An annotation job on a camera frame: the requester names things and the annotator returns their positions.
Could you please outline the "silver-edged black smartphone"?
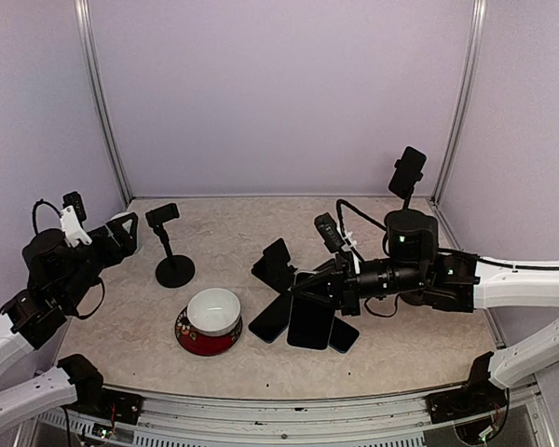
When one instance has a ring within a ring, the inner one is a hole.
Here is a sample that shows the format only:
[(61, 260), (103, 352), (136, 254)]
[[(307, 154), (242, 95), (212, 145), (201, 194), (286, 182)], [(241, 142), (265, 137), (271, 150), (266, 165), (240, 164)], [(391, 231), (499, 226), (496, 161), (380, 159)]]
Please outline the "silver-edged black smartphone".
[(287, 343), (299, 348), (324, 350), (328, 346), (333, 323), (333, 307), (317, 305), (293, 296)]

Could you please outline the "black pole phone stand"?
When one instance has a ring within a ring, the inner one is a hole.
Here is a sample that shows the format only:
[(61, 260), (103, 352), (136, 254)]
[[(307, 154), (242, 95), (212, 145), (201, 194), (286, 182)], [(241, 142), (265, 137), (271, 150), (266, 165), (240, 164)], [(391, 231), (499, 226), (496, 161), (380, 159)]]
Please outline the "black pole phone stand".
[(179, 218), (180, 212), (175, 203), (168, 203), (145, 214), (148, 226), (159, 238), (166, 254), (157, 265), (156, 279), (161, 286), (168, 289), (183, 287), (196, 274), (195, 264), (189, 257), (172, 252), (170, 237), (164, 227), (164, 224)]
[(409, 207), (416, 184), (423, 178), (423, 168), (426, 161), (404, 161), (400, 159), (395, 166), (394, 174), (389, 183), (389, 190), (403, 200), (402, 207)]

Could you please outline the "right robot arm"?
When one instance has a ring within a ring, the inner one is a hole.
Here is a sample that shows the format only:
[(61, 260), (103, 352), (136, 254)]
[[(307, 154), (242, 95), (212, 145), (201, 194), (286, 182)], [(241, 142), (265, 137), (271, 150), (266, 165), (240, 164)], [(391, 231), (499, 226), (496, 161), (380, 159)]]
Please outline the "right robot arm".
[[(399, 295), (445, 312), (496, 307), (559, 308), (559, 261), (497, 260), (442, 249), (437, 220), (417, 210), (389, 212), (384, 220), (387, 256), (359, 261), (350, 235), (329, 214), (315, 225), (334, 259), (295, 281), (293, 295), (354, 316), (360, 302)], [(466, 413), (478, 413), (495, 395), (559, 362), (559, 317), (524, 340), (475, 359), (457, 396)]]

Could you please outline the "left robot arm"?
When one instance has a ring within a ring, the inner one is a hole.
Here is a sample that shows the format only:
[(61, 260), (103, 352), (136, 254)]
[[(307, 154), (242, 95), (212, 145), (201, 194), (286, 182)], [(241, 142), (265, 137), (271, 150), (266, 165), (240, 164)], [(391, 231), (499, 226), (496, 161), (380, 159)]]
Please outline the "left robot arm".
[[(102, 271), (138, 250), (139, 218), (134, 212), (119, 213), (86, 232), (75, 210), (67, 207), (60, 223), (37, 233), (22, 250), (27, 286), (0, 308), (0, 376), (39, 350), (69, 319), (88, 319), (78, 306), (91, 288), (104, 285)], [(0, 436), (55, 407), (105, 413), (111, 398), (98, 369), (73, 354), (35, 378), (0, 391)]]

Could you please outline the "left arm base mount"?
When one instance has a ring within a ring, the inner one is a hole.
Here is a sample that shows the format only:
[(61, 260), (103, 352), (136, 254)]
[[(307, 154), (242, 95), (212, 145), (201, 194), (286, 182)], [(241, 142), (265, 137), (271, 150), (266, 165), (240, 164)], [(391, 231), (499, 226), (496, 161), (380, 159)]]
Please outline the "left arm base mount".
[(136, 426), (143, 407), (143, 397), (103, 385), (103, 376), (83, 355), (60, 359), (56, 366), (68, 375), (75, 389), (75, 400), (64, 405), (66, 410), (92, 415), (114, 423)]

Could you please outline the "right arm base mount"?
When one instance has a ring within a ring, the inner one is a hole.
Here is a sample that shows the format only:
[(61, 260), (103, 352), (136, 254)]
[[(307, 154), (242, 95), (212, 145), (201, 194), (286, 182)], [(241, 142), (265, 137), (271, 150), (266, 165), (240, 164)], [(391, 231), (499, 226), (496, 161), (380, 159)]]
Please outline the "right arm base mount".
[(486, 413), (509, 404), (509, 392), (490, 382), (488, 366), (493, 357), (493, 352), (487, 352), (475, 359), (461, 387), (425, 397), (432, 424)]

